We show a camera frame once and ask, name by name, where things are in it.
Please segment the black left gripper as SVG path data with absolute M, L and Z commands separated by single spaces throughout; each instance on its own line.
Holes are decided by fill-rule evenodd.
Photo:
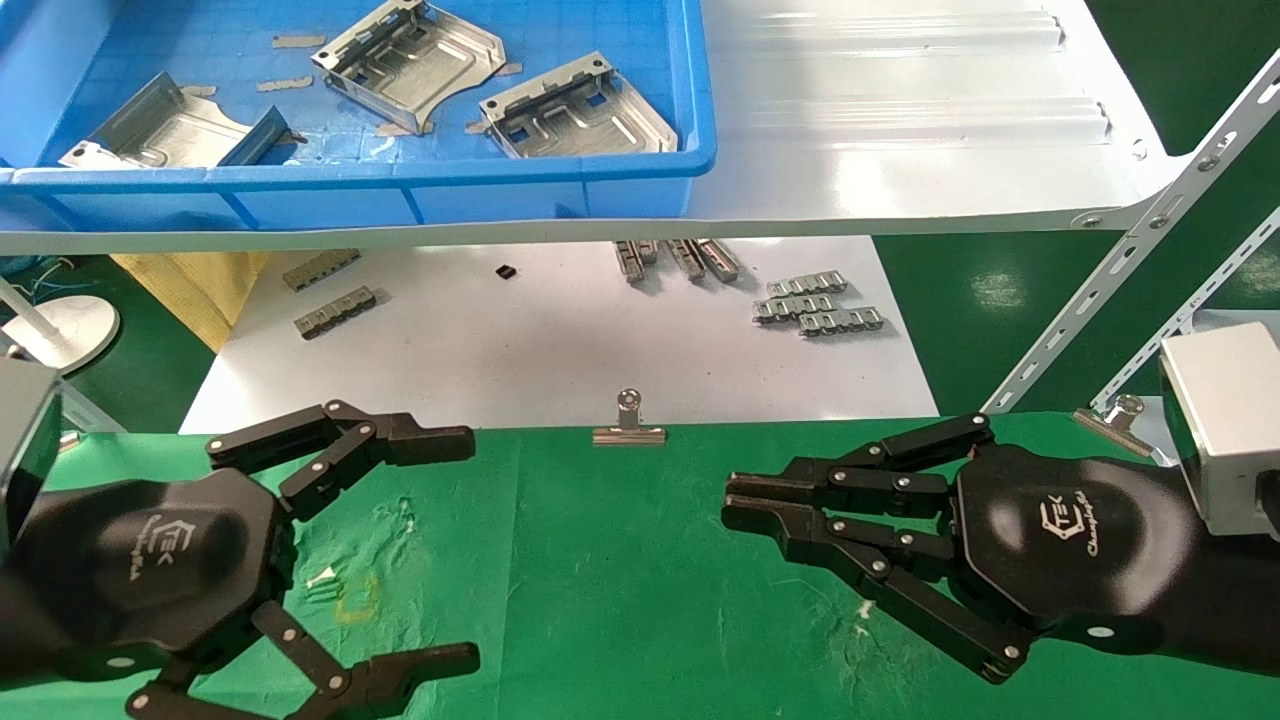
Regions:
M 480 669 L 471 642 L 342 667 L 278 603 L 296 557 L 276 496 L 234 469 L 42 493 L 15 539 L 15 683 L 111 682 L 169 662 L 129 697 L 129 717 L 261 719 L 189 694 L 197 670 L 260 634 L 314 685 L 288 719 L 389 719 L 420 685 Z

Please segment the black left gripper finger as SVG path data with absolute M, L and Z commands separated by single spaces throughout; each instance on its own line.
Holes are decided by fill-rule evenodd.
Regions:
M 246 475 L 306 459 L 307 464 L 279 486 L 280 505 L 296 521 L 312 520 L 380 464 L 458 462 L 475 454 L 470 427 L 424 428 L 408 413 L 370 414 L 339 400 L 216 436 L 207 443 L 212 468 L 233 468 Z

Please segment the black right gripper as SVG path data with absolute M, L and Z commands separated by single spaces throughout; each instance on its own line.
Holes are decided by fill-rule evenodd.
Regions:
M 950 480 L 932 471 L 995 441 L 973 413 L 872 441 L 836 459 L 794 457 L 776 475 L 733 473 L 721 520 L 771 537 L 788 562 L 822 568 L 993 685 L 1030 657 L 1033 635 L 938 588 L 957 578 L 954 538 L 838 512 L 932 518 Z M 963 555 L 1036 635 L 1110 653 L 1169 641 L 1165 597 L 1201 520 L 1172 471 L 1111 457 L 1046 457 L 1016 445 L 974 452 L 955 477 Z

